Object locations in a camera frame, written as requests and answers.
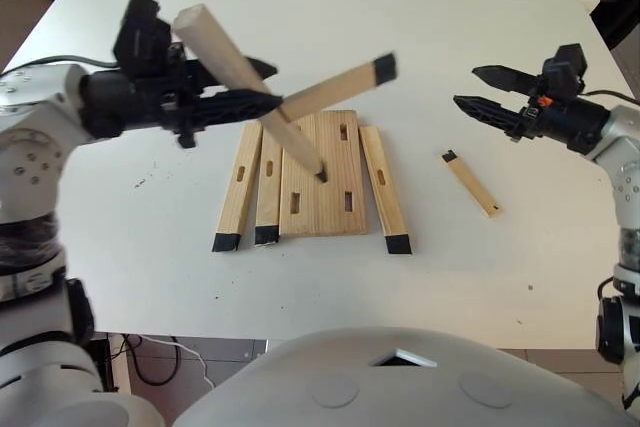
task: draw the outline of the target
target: wooden slat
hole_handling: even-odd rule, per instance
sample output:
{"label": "wooden slat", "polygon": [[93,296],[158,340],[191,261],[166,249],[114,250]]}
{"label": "wooden slat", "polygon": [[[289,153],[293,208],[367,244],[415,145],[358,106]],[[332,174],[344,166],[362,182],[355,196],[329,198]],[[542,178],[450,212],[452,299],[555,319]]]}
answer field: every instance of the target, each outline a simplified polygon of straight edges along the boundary
{"label": "wooden slat", "polygon": [[262,136],[258,176],[256,245],[272,244],[278,241],[281,180],[282,147],[268,132],[265,132]]}
{"label": "wooden slat", "polygon": [[396,78],[393,54],[387,54],[290,95],[280,106],[289,120],[298,120]]}
{"label": "wooden slat", "polygon": [[260,156],[261,141],[262,125],[259,122],[245,123],[222,213],[218,220],[213,246],[214,252],[224,252],[238,248],[240,236],[247,221],[251,188],[255,179],[258,157]]}
{"label": "wooden slat", "polygon": [[[228,88],[270,93],[247,58],[240,53],[204,4],[182,10],[172,28],[198,56],[202,65]],[[262,116],[260,122],[306,170],[314,175],[323,173],[322,158],[309,140],[288,123],[280,109]]]}
{"label": "wooden slat", "polygon": [[367,161],[382,232],[387,240],[387,249],[390,254],[410,254],[409,234],[378,128],[360,127],[360,141]]}
{"label": "wooden slat", "polygon": [[326,160],[328,182],[316,182],[285,151],[280,235],[311,237],[366,233],[356,113],[320,112],[297,123]]}
{"label": "wooden slat", "polygon": [[467,189],[467,191],[469,191],[480,207],[482,207],[482,210],[487,217],[495,217],[500,214],[502,210],[498,203],[476,178],[467,164],[465,164],[453,150],[445,153],[442,156],[442,159],[446,162],[460,183]]}

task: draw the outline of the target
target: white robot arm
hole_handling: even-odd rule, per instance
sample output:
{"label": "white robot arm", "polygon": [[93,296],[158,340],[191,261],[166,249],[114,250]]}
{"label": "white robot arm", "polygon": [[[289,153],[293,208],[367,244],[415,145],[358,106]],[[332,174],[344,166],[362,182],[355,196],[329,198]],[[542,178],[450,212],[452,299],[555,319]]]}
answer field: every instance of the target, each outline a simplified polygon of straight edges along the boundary
{"label": "white robot arm", "polygon": [[608,280],[622,295],[600,298],[596,347],[605,360],[622,366],[623,406],[640,418],[640,111],[624,105],[609,111],[579,96],[608,94],[640,104],[610,91],[582,94],[586,69],[580,45],[565,45],[545,61],[539,76],[499,65],[473,70],[492,87],[528,96],[520,113],[481,97],[454,100],[466,114],[503,130],[512,140],[551,137],[609,176],[620,226],[620,256]]}
{"label": "white robot arm", "polygon": [[[158,5],[131,0],[114,47],[118,69],[32,65],[0,76],[0,426],[155,426],[133,396],[102,393],[82,349],[93,317],[65,275],[58,183],[73,150],[124,130],[160,126],[193,147],[207,125],[258,118],[280,97],[248,90],[200,97],[218,82],[187,60]],[[262,77],[276,69],[249,59]]]}

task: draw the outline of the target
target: rectangular slot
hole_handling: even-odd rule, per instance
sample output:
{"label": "rectangular slot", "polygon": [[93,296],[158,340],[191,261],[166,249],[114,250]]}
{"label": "rectangular slot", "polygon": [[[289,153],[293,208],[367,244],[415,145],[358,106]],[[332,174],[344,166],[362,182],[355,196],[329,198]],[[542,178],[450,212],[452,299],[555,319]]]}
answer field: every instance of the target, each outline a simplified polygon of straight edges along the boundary
{"label": "rectangular slot", "polygon": [[344,211],[345,212],[353,212],[353,193],[345,192],[344,193]]}
{"label": "rectangular slot", "polygon": [[382,172],[381,169],[378,169],[377,175],[378,175],[378,183],[380,185],[386,185],[387,181],[384,180],[384,172]]}
{"label": "rectangular slot", "polygon": [[300,213],[300,194],[298,192],[291,192],[291,209],[292,214]]}
{"label": "rectangular slot", "polygon": [[241,165],[238,168],[238,175],[236,175],[236,181],[238,182],[242,182],[242,179],[244,179],[244,165]]}

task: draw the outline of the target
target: black tape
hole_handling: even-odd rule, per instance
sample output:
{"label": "black tape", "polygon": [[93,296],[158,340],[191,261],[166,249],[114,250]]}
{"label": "black tape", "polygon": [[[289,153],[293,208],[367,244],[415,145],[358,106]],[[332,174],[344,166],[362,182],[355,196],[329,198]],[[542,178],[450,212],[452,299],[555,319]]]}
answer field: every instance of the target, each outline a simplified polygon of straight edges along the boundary
{"label": "black tape", "polygon": [[458,156],[456,155],[456,153],[453,150],[449,150],[447,153],[442,155],[442,159],[447,163],[449,163],[452,160],[455,160],[457,158],[458,158]]}
{"label": "black tape", "polygon": [[240,234],[216,234],[213,240],[212,252],[231,252],[238,250]]}
{"label": "black tape", "polygon": [[396,56],[393,54],[383,55],[373,61],[373,69],[376,75],[376,85],[395,79],[398,76],[396,71]]}
{"label": "black tape", "polygon": [[409,242],[409,234],[388,235],[385,237],[387,241],[387,252],[390,254],[412,254],[411,243]]}
{"label": "black tape", "polygon": [[255,245],[277,244],[280,240],[280,227],[277,225],[260,225],[256,227]]}

